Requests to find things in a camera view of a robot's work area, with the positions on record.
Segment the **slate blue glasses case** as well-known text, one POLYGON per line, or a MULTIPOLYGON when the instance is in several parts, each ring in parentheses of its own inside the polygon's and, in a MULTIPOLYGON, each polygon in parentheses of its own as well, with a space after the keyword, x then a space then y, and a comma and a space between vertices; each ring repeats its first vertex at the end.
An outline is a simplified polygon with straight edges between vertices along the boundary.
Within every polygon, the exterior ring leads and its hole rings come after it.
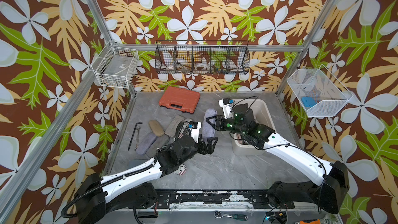
POLYGON ((131 160, 131 161, 128 163, 128 168, 131 169, 131 168, 140 166, 141 164, 143 164, 143 163, 145 163, 145 162, 147 162, 146 159, 133 159, 133 160, 131 160))

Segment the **red plastic tool case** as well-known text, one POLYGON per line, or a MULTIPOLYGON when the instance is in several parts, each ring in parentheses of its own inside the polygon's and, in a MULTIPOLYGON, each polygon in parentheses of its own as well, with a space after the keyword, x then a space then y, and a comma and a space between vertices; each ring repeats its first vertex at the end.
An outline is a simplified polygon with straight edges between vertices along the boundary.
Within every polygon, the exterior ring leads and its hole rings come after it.
POLYGON ((200 100, 200 93, 192 90, 168 87, 159 100, 159 105, 167 109, 193 114, 200 100))

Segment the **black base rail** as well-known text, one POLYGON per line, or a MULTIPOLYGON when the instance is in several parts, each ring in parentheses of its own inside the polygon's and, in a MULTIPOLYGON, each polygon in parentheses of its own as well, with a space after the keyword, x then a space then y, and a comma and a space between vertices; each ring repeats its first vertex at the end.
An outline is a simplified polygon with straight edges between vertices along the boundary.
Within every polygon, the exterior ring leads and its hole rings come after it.
POLYGON ((174 205, 199 205, 200 207, 210 206, 231 206, 237 204, 249 209, 272 208, 277 205, 275 199, 267 190, 173 190, 156 189, 155 197, 147 201, 141 209, 157 208, 171 209, 174 205))

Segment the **white mesh basket right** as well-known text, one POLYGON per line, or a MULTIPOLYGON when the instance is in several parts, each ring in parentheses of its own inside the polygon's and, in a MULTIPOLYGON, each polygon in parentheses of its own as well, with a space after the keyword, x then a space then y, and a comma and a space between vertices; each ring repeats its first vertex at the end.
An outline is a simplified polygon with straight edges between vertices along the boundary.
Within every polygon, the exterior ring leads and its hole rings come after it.
POLYGON ((336 116, 353 98, 353 93, 326 66, 296 70, 287 83, 309 118, 336 116), (305 108, 301 98, 309 96, 317 101, 305 108))

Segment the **light grey glasses case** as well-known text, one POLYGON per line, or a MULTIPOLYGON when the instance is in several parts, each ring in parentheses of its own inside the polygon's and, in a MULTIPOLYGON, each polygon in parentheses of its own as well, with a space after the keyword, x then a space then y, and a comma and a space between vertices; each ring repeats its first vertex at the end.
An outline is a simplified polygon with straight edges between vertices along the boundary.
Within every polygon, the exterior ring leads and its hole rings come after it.
POLYGON ((171 123, 169 124, 169 126, 167 127, 167 129, 165 130, 165 132, 164 132, 165 135, 169 136, 170 138, 174 138, 176 129, 181 121, 184 121, 184 117, 182 117, 180 115, 176 115, 173 118, 173 120, 171 121, 171 123))

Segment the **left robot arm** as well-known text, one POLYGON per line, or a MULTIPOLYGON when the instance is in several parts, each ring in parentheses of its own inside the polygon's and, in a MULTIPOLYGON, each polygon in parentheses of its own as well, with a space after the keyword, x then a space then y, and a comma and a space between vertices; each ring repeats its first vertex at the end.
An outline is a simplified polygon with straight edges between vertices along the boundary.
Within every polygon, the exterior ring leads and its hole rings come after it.
POLYGON ((148 161, 113 175, 89 176, 63 207, 61 217, 77 218, 80 224, 95 224, 106 214, 122 208, 153 206, 158 195, 151 181, 182 172, 184 163, 198 153, 211 155, 218 142, 215 126, 210 120, 203 127, 198 122, 188 125, 181 122, 175 141, 157 149, 148 161))

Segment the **dark grey glasses case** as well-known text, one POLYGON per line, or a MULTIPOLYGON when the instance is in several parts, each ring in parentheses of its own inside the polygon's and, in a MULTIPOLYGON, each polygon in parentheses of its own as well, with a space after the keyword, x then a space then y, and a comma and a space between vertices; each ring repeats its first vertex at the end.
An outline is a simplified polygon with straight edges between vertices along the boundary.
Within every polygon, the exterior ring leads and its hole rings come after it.
POLYGON ((149 147, 149 149, 146 152, 146 155, 151 158, 156 155, 156 152, 158 149, 161 149, 162 147, 166 146, 170 141, 170 137, 167 135, 163 135, 161 137, 157 137, 154 143, 149 147))

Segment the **cream plastic storage box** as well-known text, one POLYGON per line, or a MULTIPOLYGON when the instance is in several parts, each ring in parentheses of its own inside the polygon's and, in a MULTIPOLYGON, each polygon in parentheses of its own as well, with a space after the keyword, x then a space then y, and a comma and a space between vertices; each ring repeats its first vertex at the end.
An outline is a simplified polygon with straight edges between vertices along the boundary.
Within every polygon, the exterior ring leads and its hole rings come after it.
MULTIPOLYGON (((246 99, 240 102, 240 104, 246 103, 250 105, 256 122, 265 124, 274 130, 276 129, 268 107, 263 100, 246 99)), ((237 156, 261 156, 265 154, 264 150, 257 150, 254 146, 245 145, 242 141, 238 141, 238 139, 240 139, 240 136, 233 134, 232 149, 237 156)))

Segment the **flag print glasses case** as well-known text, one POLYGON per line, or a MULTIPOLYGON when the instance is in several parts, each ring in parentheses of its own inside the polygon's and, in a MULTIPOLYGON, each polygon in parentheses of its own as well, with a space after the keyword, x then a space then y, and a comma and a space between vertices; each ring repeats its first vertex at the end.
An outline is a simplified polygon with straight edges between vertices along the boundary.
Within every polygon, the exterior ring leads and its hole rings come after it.
POLYGON ((177 175, 184 175, 187 171, 187 167, 184 164, 181 164, 178 169, 174 172, 177 175))

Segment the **blue object in basket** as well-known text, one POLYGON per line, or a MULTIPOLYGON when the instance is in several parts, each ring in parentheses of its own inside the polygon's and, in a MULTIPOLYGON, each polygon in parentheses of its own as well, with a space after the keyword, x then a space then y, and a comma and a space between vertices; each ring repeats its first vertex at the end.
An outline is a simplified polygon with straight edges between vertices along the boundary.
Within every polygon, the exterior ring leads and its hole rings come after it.
POLYGON ((317 101, 309 96, 302 97, 301 102, 303 103, 305 108, 312 108, 317 104, 317 101))

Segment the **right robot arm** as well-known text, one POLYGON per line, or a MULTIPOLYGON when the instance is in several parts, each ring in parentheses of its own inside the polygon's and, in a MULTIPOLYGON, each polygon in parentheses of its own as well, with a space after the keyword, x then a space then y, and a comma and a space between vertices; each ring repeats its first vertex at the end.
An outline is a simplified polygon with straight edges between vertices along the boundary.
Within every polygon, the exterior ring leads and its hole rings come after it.
POLYGON ((230 98, 224 98, 219 105, 223 115, 205 117, 206 123, 214 130, 238 134, 256 150, 277 156, 309 178, 303 183, 274 182, 267 190, 271 206, 307 202, 328 213, 339 213, 349 191, 348 169, 342 162, 331 163, 293 145, 271 127, 256 122, 247 103, 235 103, 230 98))

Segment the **tan glasses case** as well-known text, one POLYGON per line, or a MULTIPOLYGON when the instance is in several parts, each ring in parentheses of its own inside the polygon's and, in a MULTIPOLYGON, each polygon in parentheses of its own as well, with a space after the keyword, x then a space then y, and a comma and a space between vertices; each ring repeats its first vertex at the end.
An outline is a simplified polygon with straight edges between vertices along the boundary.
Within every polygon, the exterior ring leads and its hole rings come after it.
POLYGON ((162 126, 157 120, 150 120, 148 125, 155 136, 161 137, 165 134, 162 126))

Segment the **lavender glasses case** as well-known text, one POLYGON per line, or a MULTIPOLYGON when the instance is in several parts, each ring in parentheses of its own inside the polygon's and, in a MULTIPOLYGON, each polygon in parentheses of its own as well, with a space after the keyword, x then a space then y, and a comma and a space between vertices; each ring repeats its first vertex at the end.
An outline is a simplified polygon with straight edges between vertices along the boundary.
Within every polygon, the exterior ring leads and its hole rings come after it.
POLYGON ((213 109, 209 108, 204 115, 204 120, 202 124, 202 138, 204 140, 214 138, 215 137, 215 129, 206 121, 207 118, 217 116, 218 112, 213 109))

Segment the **ratchet wrench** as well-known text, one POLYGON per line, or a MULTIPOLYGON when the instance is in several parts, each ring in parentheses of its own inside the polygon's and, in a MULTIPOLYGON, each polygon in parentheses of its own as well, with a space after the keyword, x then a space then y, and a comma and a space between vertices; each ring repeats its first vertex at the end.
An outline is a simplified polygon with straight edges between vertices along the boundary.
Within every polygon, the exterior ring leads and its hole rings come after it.
POLYGON ((248 216, 244 215, 244 214, 225 214, 221 211, 215 211, 214 212, 214 217, 215 218, 231 218, 234 220, 239 220, 239 221, 247 221, 248 220, 248 216))

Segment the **purple glasses case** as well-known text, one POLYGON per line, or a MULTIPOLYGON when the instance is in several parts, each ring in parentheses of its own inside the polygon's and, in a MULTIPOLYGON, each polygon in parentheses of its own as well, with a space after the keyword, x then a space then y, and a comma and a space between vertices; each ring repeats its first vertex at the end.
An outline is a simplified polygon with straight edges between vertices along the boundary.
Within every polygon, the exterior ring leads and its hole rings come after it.
POLYGON ((136 148, 136 153, 138 155, 145 155, 157 138, 158 137, 154 133, 148 133, 136 148))

